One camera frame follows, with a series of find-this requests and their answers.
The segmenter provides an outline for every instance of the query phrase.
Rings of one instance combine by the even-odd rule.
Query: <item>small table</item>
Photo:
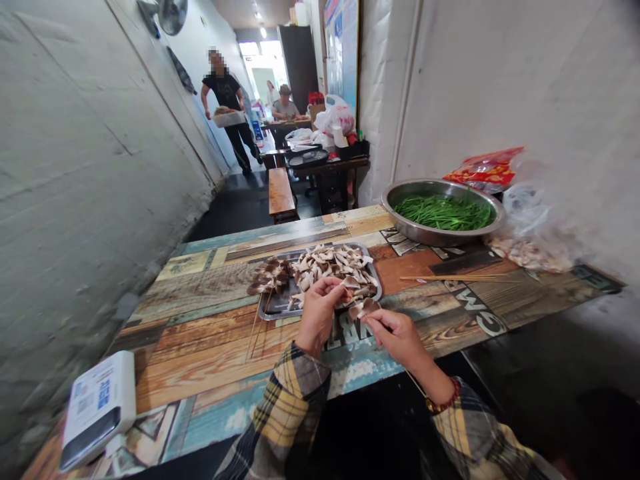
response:
[[[354,171],[353,176],[353,196],[355,197],[355,205],[357,208],[358,191],[357,191],[357,172],[359,167],[366,167],[369,165],[369,156],[364,155],[362,157],[356,157],[349,160],[336,159],[330,161],[324,165],[317,167],[309,167],[305,169],[291,169],[293,176],[297,178],[313,177],[318,190],[318,199],[320,200],[320,212],[322,215],[329,213],[329,210],[334,207],[339,207],[342,211],[349,210],[348,192],[347,192],[347,172],[349,170]],[[334,174],[338,177],[339,187],[341,192],[340,201],[331,200],[331,188],[326,186],[327,175]]]

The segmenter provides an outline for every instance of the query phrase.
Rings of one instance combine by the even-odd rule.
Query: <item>black t-shirt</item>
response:
[[[235,94],[240,88],[240,84],[230,74],[225,73],[224,77],[218,77],[214,72],[211,72],[202,79],[202,83],[213,90],[220,106],[224,105],[234,110],[240,110],[240,102]]]

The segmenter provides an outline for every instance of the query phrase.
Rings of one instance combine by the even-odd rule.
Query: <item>wooden bench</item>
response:
[[[293,193],[286,168],[276,168],[269,172],[269,214],[273,223],[300,220],[295,210]]]

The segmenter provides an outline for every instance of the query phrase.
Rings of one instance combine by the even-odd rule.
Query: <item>poster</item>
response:
[[[357,115],[359,0],[329,0],[325,5],[327,92],[342,97]]]

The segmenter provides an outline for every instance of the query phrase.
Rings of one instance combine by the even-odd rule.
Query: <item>person walking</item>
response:
[[[209,51],[209,60],[211,62],[211,72],[202,80],[203,85],[202,90],[200,90],[200,100],[202,100],[202,105],[205,108],[207,119],[211,120],[211,112],[207,104],[207,94],[209,90],[213,90],[215,98],[221,107],[244,111],[242,88],[240,88],[238,81],[229,74],[222,55],[212,49]],[[225,127],[225,131],[235,151],[236,160],[238,160],[238,164],[240,168],[242,168],[242,174],[250,174],[251,162],[249,161],[247,152],[245,152],[243,142],[249,147],[251,154],[258,160],[258,163],[261,163],[261,161],[260,153],[253,142],[249,124],[244,122],[238,125],[231,125],[230,127]]]

